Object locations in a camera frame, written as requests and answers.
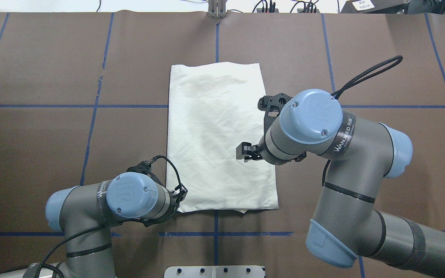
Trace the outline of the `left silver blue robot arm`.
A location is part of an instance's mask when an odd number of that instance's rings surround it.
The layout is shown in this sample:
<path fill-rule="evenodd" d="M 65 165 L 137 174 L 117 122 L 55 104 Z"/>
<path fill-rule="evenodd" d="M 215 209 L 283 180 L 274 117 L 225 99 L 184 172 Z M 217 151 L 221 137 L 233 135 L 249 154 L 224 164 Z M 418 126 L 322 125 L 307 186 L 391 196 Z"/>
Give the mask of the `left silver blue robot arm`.
<path fill-rule="evenodd" d="M 169 191 L 150 176 L 126 172 L 110 181 L 75 186 L 55 192 L 48 199 L 46 219 L 51 229 L 64 232 L 66 260 L 56 266 L 46 261 L 31 264 L 25 278 L 38 278 L 47 268 L 58 278 L 116 277 L 111 228 L 133 221 L 157 225 L 173 216 L 187 189 L 179 184 Z"/>

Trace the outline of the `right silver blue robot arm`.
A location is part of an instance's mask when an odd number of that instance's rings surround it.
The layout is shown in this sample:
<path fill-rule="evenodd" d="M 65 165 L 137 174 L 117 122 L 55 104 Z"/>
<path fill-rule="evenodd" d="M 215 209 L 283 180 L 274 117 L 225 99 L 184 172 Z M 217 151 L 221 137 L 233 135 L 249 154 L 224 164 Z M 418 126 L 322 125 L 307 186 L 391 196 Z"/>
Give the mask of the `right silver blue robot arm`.
<path fill-rule="evenodd" d="M 357 117 L 320 89 L 264 96 L 258 109 L 277 116 L 265 116 L 260 142 L 240 144 L 237 159 L 283 165 L 313 153 L 329 161 L 306 239 L 315 257 L 350 268 L 362 256 L 445 278 L 445 232 L 373 207 L 382 179 L 410 164 L 413 144 L 405 133 Z"/>

